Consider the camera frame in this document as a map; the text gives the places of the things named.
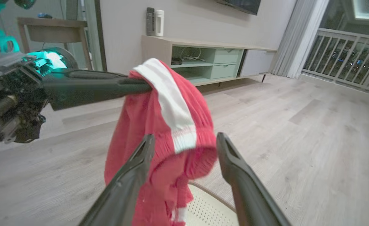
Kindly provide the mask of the light wood tv cabinet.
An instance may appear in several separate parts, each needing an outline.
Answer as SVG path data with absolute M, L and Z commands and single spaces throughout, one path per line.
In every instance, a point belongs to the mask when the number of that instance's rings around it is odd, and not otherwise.
M 180 73 L 195 86 L 209 85 L 212 83 L 224 83 L 227 81 L 243 79 L 239 77 L 239 67 L 242 56 L 237 63 L 213 63 L 216 49 L 240 49 L 275 51 L 265 47 L 256 47 L 235 43 L 220 43 L 202 40 L 183 40 L 179 38 L 143 36 L 141 40 L 142 58 L 147 60 L 157 58 L 162 60 L 170 68 Z M 210 79 L 212 66 L 236 64 L 237 73 L 232 78 Z

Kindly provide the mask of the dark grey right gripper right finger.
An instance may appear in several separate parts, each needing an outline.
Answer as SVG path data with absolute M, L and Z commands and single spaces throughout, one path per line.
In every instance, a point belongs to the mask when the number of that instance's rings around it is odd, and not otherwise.
M 239 226 L 292 226 L 229 137 L 216 136 L 221 174 L 231 186 Z

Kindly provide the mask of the pale grey curtain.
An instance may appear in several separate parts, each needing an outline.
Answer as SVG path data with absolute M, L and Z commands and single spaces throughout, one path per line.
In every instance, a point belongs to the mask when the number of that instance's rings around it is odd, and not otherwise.
M 296 0 L 270 73 L 298 79 L 329 0 Z

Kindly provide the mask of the black wall television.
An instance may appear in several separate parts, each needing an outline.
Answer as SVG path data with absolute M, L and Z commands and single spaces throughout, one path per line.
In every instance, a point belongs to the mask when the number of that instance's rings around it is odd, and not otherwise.
M 261 0 L 215 0 L 217 3 L 232 7 L 246 14 L 257 15 Z

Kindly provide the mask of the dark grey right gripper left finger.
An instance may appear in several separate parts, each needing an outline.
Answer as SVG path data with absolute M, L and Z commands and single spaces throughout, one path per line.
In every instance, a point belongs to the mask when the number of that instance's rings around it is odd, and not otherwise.
M 143 137 L 78 226 L 131 226 L 140 188 L 147 180 L 155 138 Z

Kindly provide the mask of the dark grey upright device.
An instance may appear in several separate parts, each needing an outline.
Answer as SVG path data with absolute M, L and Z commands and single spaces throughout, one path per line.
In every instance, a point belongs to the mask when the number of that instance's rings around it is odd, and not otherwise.
M 146 9 L 146 35 L 155 36 L 155 9 L 147 7 Z

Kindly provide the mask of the white balcony railing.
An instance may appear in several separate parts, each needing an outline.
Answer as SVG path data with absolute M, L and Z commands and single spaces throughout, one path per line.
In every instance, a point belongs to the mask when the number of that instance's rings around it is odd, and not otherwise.
M 369 35 L 319 28 L 302 72 L 369 92 Z

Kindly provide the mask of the white cabinet door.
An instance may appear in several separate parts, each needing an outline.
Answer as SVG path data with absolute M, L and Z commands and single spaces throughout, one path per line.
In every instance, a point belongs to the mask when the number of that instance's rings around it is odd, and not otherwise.
M 239 66 L 239 77 L 269 73 L 275 51 L 245 50 Z

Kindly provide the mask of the white upright bottle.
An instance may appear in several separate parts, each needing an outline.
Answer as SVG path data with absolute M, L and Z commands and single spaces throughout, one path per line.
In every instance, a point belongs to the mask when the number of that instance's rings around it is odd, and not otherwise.
M 155 11 L 155 36 L 163 37 L 164 35 L 164 19 L 165 12 L 163 10 Z

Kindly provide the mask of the pale green drawer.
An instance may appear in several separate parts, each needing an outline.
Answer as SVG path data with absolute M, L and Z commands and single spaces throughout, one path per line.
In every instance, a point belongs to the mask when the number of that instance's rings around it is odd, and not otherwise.
M 237 73 L 236 64 L 224 64 L 212 66 L 209 79 L 232 78 Z
M 213 63 L 237 63 L 242 54 L 240 49 L 216 49 Z

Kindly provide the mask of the cream plastic laundry basket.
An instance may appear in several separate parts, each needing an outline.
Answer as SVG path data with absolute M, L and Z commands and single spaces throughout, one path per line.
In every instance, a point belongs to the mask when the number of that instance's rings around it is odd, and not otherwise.
M 236 210 L 205 187 L 190 182 L 193 200 L 187 205 L 186 226 L 239 226 Z

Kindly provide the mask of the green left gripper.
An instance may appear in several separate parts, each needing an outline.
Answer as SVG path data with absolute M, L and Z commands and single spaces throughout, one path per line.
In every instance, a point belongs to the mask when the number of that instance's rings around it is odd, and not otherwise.
M 45 64 L 20 52 L 0 56 L 0 142 L 39 139 L 46 122 L 41 111 L 48 101 L 58 111 L 152 90 L 145 80 L 121 73 L 53 70 L 43 78 L 40 69 Z

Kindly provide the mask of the red and white garment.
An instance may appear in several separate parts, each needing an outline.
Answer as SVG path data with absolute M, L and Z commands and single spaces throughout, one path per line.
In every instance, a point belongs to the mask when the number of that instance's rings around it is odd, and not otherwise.
M 146 80 L 151 92 L 127 95 L 107 153 L 108 185 L 145 135 L 155 138 L 146 182 L 139 191 L 132 226 L 186 226 L 193 200 L 188 183 L 216 163 L 216 135 L 208 105 L 190 81 L 155 58 L 130 78 Z

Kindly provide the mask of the wooden table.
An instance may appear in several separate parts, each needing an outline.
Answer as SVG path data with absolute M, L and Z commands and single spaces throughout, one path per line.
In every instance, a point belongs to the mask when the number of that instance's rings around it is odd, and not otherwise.
M 64 47 L 67 47 L 67 43 L 80 42 L 87 68 L 93 70 L 85 35 L 85 28 L 88 26 L 86 21 L 18 17 L 17 24 L 24 53 L 30 51 L 28 40 L 63 43 Z

